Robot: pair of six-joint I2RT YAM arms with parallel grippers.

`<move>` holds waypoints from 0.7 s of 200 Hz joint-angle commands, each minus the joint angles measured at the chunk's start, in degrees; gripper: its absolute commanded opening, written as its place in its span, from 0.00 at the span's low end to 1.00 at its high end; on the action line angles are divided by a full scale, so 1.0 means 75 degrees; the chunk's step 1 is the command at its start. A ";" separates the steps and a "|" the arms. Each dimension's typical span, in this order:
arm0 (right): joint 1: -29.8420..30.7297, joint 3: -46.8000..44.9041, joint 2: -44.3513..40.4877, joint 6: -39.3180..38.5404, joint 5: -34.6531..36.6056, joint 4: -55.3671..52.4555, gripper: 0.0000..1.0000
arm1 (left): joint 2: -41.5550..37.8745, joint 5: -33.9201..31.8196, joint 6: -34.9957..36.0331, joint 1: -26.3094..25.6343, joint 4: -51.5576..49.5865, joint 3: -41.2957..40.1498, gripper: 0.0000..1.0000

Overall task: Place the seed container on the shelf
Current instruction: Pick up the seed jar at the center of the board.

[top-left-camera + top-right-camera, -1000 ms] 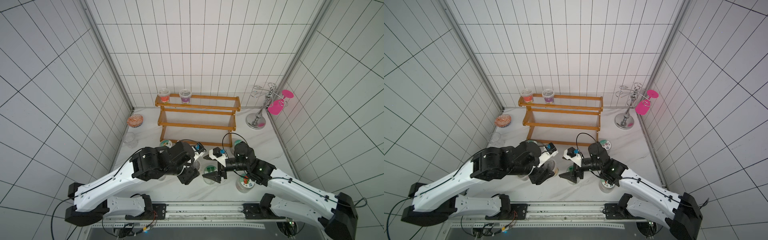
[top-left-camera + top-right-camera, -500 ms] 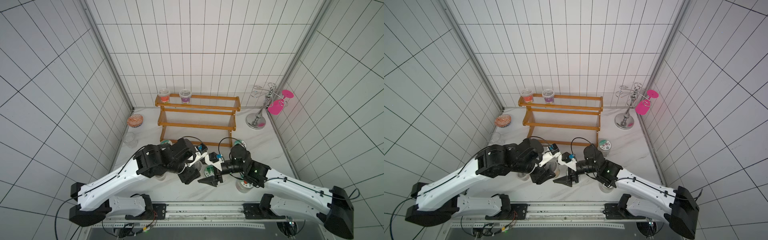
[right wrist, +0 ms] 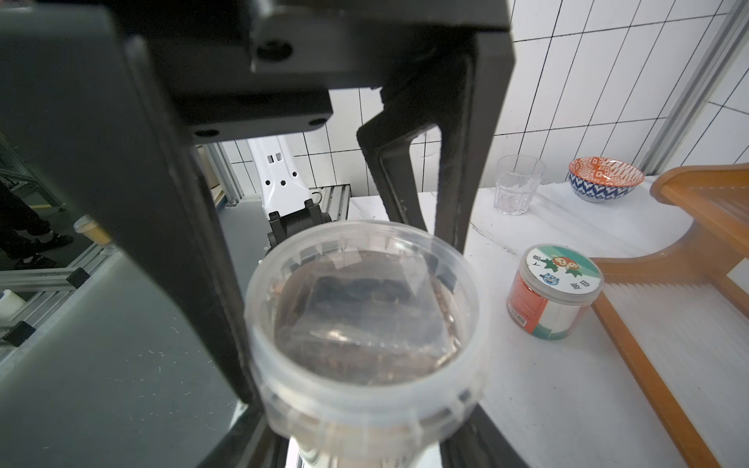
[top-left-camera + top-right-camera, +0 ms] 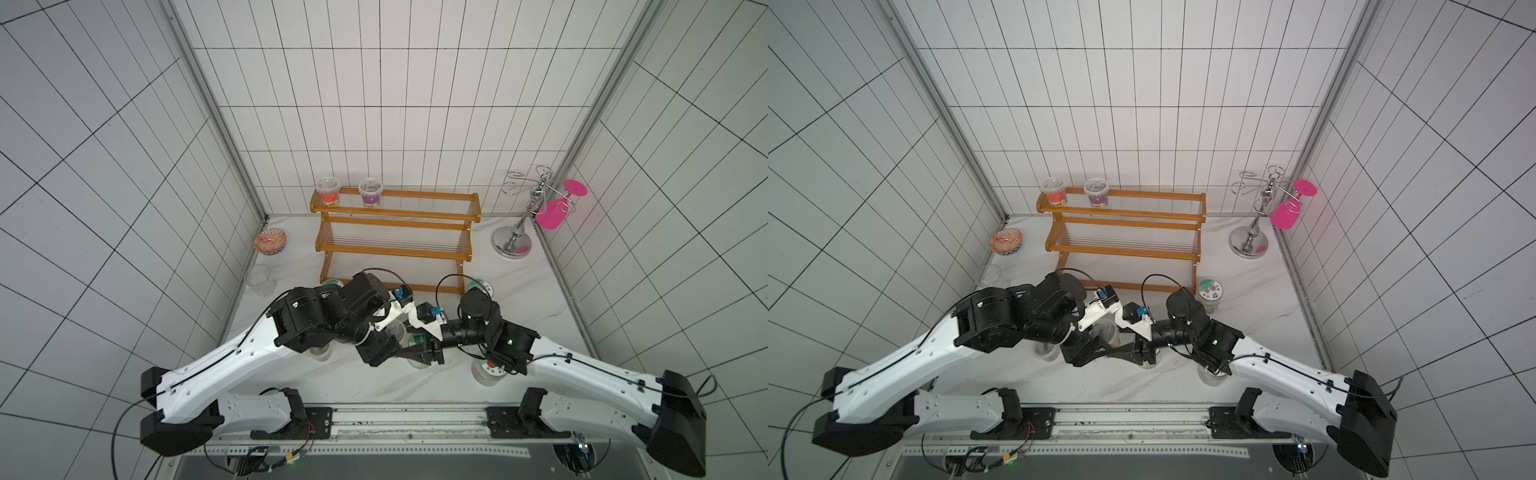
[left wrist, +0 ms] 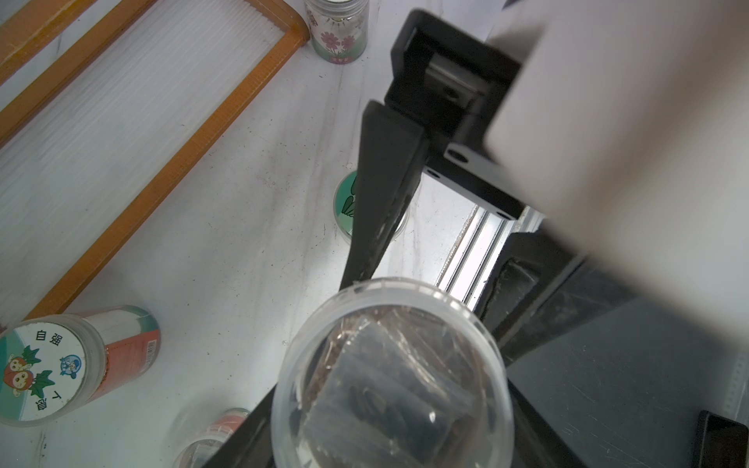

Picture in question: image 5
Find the small container dark seeds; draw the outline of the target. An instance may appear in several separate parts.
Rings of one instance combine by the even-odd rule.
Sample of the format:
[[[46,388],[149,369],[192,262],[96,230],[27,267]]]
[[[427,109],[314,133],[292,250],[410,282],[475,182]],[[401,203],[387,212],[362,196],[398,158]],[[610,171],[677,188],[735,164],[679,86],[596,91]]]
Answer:
[[[233,408],[221,413],[204,431],[198,433],[183,448],[173,466],[200,468],[236,433],[250,415],[247,409]]]

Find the small container brown seeds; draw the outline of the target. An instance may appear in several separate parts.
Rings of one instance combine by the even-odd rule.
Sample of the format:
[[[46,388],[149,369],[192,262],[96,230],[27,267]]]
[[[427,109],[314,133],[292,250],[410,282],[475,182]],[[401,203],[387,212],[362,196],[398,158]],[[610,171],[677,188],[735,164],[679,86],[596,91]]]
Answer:
[[[515,427],[497,344],[460,301],[405,278],[321,305],[272,403],[279,467],[508,467]]]

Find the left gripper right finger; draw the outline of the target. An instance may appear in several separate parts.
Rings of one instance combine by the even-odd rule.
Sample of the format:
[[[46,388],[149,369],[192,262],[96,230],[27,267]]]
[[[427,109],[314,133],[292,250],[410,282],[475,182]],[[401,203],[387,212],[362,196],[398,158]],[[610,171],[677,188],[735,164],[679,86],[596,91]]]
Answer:
[[[429,139],[423,126],[371,101],[363,113],[353,231],[341,290],[373,278],[421,182]]]

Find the orange wooden two-tier shelf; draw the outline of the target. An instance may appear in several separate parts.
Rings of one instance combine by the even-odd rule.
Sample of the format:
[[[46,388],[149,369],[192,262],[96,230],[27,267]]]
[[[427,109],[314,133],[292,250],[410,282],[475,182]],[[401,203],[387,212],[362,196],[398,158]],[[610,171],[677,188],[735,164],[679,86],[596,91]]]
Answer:
[[[308,41],[281,1],[157,1],[1,149],[1,324],[64,312]]]

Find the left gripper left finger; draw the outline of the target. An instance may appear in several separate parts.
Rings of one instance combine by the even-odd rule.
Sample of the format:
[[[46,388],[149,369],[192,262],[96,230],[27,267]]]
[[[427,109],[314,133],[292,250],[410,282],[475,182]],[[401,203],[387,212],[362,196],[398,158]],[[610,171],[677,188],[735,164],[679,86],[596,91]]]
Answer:
[[[271,441],[272,404],[276,387],[250,413],[238,430],[205,464],[207,468],[274,468]]]

